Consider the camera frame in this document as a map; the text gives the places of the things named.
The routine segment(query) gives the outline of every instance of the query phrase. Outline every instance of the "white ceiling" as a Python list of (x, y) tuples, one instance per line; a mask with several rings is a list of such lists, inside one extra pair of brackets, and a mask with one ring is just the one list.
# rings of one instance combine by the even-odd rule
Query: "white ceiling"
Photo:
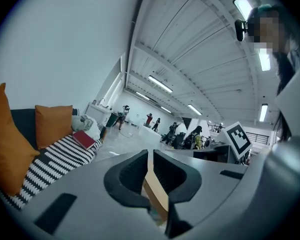
[[(275, 0), (248, 0), (252, 7)], [(238, 42), (233, 0), (143, 0), (130, 49), (126, 88), (140, 92), (176, 116), (270, 129), (278, 115), (276, 65), (262, 71), (258, 54)], [(170, 87), (169, 94), (148, 80)], [(258, 122), (267, 103), (265, 123)]]

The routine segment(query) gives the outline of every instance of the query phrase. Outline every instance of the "ceiling light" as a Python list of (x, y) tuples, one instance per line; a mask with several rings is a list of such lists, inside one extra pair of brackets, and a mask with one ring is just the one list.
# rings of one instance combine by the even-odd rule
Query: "ceiling light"
[(188, 107), (190, 109), (192, 109), (194, 112), (196, 112), (199, 116), (202, 116), (202, 114), (194, 106), (192, 106), (191, 104), (189, 104)]
[(270, 70), (270, 56), (267, 54), (267, 49), (260, 49), (259, 58), (262, 71)]
[(259, 119), (260, 122), (265, 121), (267, 110), (268, 110), (268, 104), (262, 104), (261, 114), (260, 114), (260, 119)]
[(171, 113), (171, 111), (169, 111), (168, 109), (164, 108), (163, 106), (162, 106), (161, 108), (162, 108), (163, 110), (165, 110), (165, 111)]
[(234, 0), (233, 3), (244, 17), (244, 20), (247, 20), (250, 11), (252, 10), (252, 7), (248, 0)]
[(163, 84), (162, 82), (160, 82), (158, 79), (155, 79), (152, 75), (149, 75), (149, 80), (151, 80), (152, 82), (156, 83), (158, 86), (162, 87), (163, 89), (165, 89), (167, 92), (172, 93), (173, 91), (166, 86), (165, 84)]
[(144, 96), (144, 95), (142, 95), (142, 94), (139, 93), (139, 92), (136, 92), (136, 94), (140, 95), (141, 97), (145, 98), (146, 100), (150, 100), (147, 96)]

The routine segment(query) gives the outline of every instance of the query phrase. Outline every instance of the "person in red shirt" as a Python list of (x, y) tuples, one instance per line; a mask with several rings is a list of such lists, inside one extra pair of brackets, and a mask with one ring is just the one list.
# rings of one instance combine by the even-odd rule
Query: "person in red shirt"
[(152, 121), (152, 114), (150, 113), (150, 114), (147, 114), (146, 116), (148, 117), (148, 119), (147, 119), (146, 122), (145, 122), (145, 126), (146, 126), (146, 127), (149, 127), (149, 124), (150, 124), (151, 121)]

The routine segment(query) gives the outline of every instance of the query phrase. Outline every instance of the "railing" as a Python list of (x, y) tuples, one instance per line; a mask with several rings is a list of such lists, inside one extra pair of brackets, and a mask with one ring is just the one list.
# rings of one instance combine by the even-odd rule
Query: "railing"
[(248, 135), (250, 141), (252, 142), (268, 145), (269, 136), (256, 134), (252, 132), (246, 132), (246, 135)]
[(215, 125), (208, 124), (208, 129), (209, 129), (210, 132), (219, 133), (219, 132), (221, 132), (222, 129), (224, 129), (224, 127), (222, 126), (222, 127), (220, 128), (219, 125), (216, 125), (216, 124), (215, 124)]
[[(224, 127), (220, 128), (219, 125), (208, 124), (208, 129), (210, 132), (219, 133), (219, 132), (221, 132), (221, 130), (224, 129)], [(256, 133), (252, 133), (252, 132), (246, 132), (246, 134), (248, 135), (249, 139), (252, 142), (268, 145), (269, 136), (256, 134)]]

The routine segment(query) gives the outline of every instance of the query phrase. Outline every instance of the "floor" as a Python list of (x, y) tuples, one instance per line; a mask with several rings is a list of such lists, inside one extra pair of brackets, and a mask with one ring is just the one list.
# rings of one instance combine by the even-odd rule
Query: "floor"
[(111, 158), (128, 152), (140, 152), (141, 150), (165, 150), (171, 146), (165, 143), (149, 143), (139, 136), (139, 129), (127, 123), (123, 124), (121, 130), (119, 125), (107, 127), (107, 133), (102, 147), (97, 152), (94, 162)]

